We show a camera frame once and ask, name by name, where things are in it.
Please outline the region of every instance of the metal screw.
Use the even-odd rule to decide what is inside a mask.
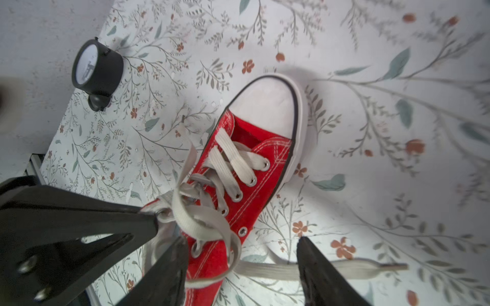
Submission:
[[[31,271],[32,268],[34,268],[34,266],[36,265],[36,263],[37,263],[37,256],[32,255],[31,257],[29,257],[28,260],[24,261],[23,263],[21,263],[19,265],[19,268],[17,269],[17,271],[21,274],[25,274],[25,273]]]
[[[39,290],[36,296],[34,297],[34,300],[36,302],[42,302],[48,297],[50,292],[51,292],[51,287],[46,287],[42,290]]]

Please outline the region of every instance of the red sneaker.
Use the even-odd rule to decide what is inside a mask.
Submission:
[[[159,197],[160,209],[172,209],[159,220],[175,220],[188,237],[186,306],[211,306],[262,209],[292,177],[305,139],[306,107],[288,77],[255,79],[224,110],[189,181],[182,182],[196,160],[194,147],[172,198]]]

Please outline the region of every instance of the floral patterned surface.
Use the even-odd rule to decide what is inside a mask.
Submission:
[[[42,172],[59,188],[142,206],[173,188],[225,105],[265,72],[297,79],[305,153],[261,214],[244,260],[402,262],[351,284],[373,305],[490,305],[490,2],[122,0],[100,40],[124,56],[112,103],[75,90]],[[115,305],[141,250],[95,283]],[[301,305],[297,282],[226,279],[216,305]]]

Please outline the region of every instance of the white shoelace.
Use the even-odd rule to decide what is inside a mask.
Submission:
[[[185,131],[180,132],[185,138]],[[198,257],[202,247],[207,241],[223,240],[226,246],[228,270],[212,278],[206,279],[187,279],[186,288],[205,288],[213,283],[223,280],[229,273],[235,272],[249,277],[273,278],[284,281],[298,281],[299,270],[296,264],[268,264],[252,263],[240,260],[242,244],[238,235],[231,231],[230,225],[224,218],[228,214],[228,205],[224,199],[224,192],[228,193],[236,205],[240,205],[243,193],[235,180],[232,170],[238,178],[247,186],[254,186],[257,177],[253,170],[267,171],[269,161],[239,142],[233,142],[224,129],[220,129],[215,140],[228,158],[226,161],[214,146],[202,167],[208,169],[203,174],[192,174],[190,179],[193,183],[183,182],[185,177],[191,172],[197,158],[196,148],[191,143],[190,153],[184,162],[182,172],[176,182],[176,187],[158,197],[153,205],[142,209],[142,212],[157,213],[160,223],[166,224],[176,222],[180,229],[196,240],[191,248],[193,257]],[[215,209],[211,196],[204,191],[203,185],[209,185],[216,189],[218,207]],[[183,196],[199,199],[201,205],[193,205],[193,202],[184,199]],[[170,209],[172,214],[163,211]],[[147,245],[146,252],[151,252],[151,265],[158,259],[157,250],[162,241],[152,239]],[[406,266],[382,267],[370,260],[355,259],[350,261],[337,261],[332,264],[339,272],[348,279],[369,279],[385,270],[403,269]]]

